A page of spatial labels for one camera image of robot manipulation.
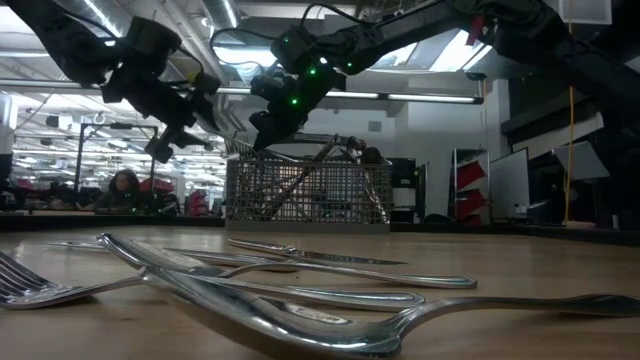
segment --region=cutlery basket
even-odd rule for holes
[[[230,160],[226,186],[230,230],[389,231],[388,165]]]

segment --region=table surface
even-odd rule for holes
[[[0,235],[0,250],[65,285],[90,285],[135,274],[106,253],[69,250],[45,241],[92,241],[112,232],[165,247],[250,253],[226,247],[229,236],[292,244],[306,250],[410,262],[373,270],[463,275],[475,290],[393,287],[427,299],[457,296],[568,297],[588,293],[640,296],[640,249],[566,240],[458,234],[380,236],[227,233],[193,227],[117,227]],[[271,284],[384,290],[380,283],[339,275],[250,273]],[[341,317],[382,320],[385,313],[315,308]],[[411,332],[398,359],[639,359],[640,319],[480,310],[434,319]],[[144,286],[111,291],[73,306],[0,310],[2,359],[266,359],[192,321]]]

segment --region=ceiling pipe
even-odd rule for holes
[[[124,37],[131,24],[131,16],[115,0],[56,0],[56,2],[72,13],[85,16],[94,20],[119,37]],[[83,23],[98,36],[106,37],[104,31]],[[185,77],[171,63],[168,63],[165,71],[160,75],[163,81],[184,80]]]
[[[214,31],[227,28],[235,28],[240,25],[240,8],[233,0],[202,0],[202,9],[209,20],[209,26]],[[229,36],[227,34],[220,36],[222,42],[237,43],[241,38],[238,34]]]
[[[190,51],[197,58],[204,59],[202,63],[205,71],[217,76],[223,84],[226,84],[228,80],[224,70],[209,49],[208,39],[206,41],[203,40],[202,35],[193,28],[184,10],[180,8],[174,0],[155,0],[155,3],[163,15],[176,24],[180,36],[184,39],[189,39],[189,42],[196,47],[197,50],[194,49],[194,51]]]

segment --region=yellow cable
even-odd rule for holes
[[[569,0],[569,34],[573,34],[573,0]],[[575,105],[573,86],[569,86],[569,109],[570,109],[570,124],[569,124],[569,164],[567,169],[567,183],[564,199],[564,224],[567,226],[569,223],[569,205],[571,203],[571,175],[573,173],[573,125],[575,123]]]

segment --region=dark hair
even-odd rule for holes
[[[124,170],[118,171],[115,175],[113,175],[113,178],[111,178],[111,181],[109,182],[109,191],[112,194],[120,193],[120,190],[118,190],[118,187],[116,186],[116,179],[120,175],[127,175],[127,177],[129,178],[128,180],[129,180],[130,192],[138,192],[138,190],[140,189],[140,181],[138,181],[138,177],[136,176],[136,173],[133,172],[133,170],[131,169],[124,169]]]

